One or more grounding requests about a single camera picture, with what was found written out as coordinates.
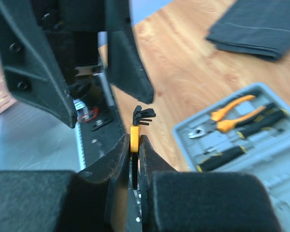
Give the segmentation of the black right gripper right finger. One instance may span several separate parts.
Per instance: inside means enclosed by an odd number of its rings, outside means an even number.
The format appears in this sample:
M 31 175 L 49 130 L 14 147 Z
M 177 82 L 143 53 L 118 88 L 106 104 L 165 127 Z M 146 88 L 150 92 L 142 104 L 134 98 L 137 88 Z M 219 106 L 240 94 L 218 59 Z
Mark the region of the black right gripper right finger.
M 163 182 L 176 170 L 152 147 L 146 135 L 140 137 L 140 192 L 142 210 L 142 231 L 164 232 L 165 213 L 170 208 L 166 184 Z

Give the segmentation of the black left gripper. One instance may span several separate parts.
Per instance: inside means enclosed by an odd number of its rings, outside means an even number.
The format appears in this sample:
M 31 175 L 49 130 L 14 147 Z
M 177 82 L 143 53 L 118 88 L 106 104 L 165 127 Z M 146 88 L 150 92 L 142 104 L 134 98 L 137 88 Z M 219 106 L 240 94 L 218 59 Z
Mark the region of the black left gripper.
M 11 95 L 74 128 L 68 86 L 76 67 L 97 66 L 107 32 L 111 84 L 151 104 L 154 88 L 139 56 L 128 0 L 0 0 L 0 63 Z

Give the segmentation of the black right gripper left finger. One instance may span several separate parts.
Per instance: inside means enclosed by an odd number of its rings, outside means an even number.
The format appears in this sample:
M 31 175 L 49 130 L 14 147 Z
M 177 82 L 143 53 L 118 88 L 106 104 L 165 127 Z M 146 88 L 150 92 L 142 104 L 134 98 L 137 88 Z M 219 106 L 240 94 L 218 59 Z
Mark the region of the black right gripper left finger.
M 98 232 L 126 230 L 130 169 L 130 135 L 124 134 L 102 158 L 78 174 L 86 186 L 85 206 Z

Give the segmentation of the orange black hex key set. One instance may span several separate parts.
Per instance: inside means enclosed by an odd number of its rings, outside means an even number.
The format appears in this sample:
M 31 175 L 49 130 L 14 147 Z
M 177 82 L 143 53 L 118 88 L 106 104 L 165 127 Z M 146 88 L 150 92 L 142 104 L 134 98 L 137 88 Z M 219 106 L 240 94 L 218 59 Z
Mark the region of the orange black hex key set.
M 133 111 L 132 125 L 130 127 L 130 153 L 131 153 L 131 181 L 132 188 L 138 188 L 138 160 L 140 149 L 140 137 L 141 126 L 149 126 L 151 118 L 156 117 L 154 109 L 142 109 L 140 105 L 137 105 Z

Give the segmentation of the black yellow slim screwdriver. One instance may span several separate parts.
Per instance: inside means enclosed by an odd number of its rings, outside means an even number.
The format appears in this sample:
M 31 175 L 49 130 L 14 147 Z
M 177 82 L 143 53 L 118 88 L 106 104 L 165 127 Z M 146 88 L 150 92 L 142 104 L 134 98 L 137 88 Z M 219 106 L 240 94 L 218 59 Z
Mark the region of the black yellow slim screwdriver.
M 254 147 L 255 142 L 279 135 L 284 131 L 282 128 L 262 130 L 244 140 L 235 136 L 229 141 L 210 147 L 203 153 L 207 157 L 196 164 L 196 171 L 201 173 L 213 171 L 247 153 L 249 149 Z

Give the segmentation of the black yellow thick screwdriver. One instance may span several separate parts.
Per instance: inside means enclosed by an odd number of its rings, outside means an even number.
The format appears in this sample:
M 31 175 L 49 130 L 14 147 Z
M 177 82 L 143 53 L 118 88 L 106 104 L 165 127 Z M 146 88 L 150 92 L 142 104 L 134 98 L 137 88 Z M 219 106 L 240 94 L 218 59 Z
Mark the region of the black yellow thick screwdriver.
M 279 108 L 271 110 L 269 112 L 266 112 L 265 115 L 262 115 L 255 119 L 254 123 L 247 128 L 238 131 L 237 135 L 240 139 L 244 140 L 247 137 L 260 132 L 261 130 L 271 128 L 275 123 L 288 116 L 289 113 L 285 109 Z

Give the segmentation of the grey plastic tool case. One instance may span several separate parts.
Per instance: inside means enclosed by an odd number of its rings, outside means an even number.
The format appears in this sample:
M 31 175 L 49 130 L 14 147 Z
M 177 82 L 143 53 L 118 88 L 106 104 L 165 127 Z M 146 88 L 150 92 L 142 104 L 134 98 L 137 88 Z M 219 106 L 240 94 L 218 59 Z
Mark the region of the grey plastic tool case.
M 243 116 L 268 103 L 274 103 L 277 108 L 286 110 L 288 116 L 278 121 L 272 128 L 258 132 L 245 140 L 235 138 L 237 130 L 228 133 L 216 130 L 201 138 L 189 138 L 189 133 L 205 123 L 212 111 L 219 109 L 235 97 L 254 90 L 260 93 L 259 96 L 234 107 L 226 115 L 227 119 Z M 196 170 L 196 165 L 206 157 L 203 154 L 205 150 L 211 147 L 218 152 L 235 145 L 247 145 L 246 154 L 219 167 L 217 171 L 239 171 L 257 176 L 265 185 L 278 216 L 290 219 L 290 107 L 268 86 L 263 83 L 254 83 L 231 94 L 175 125 L 173 134 L 193 171 Z

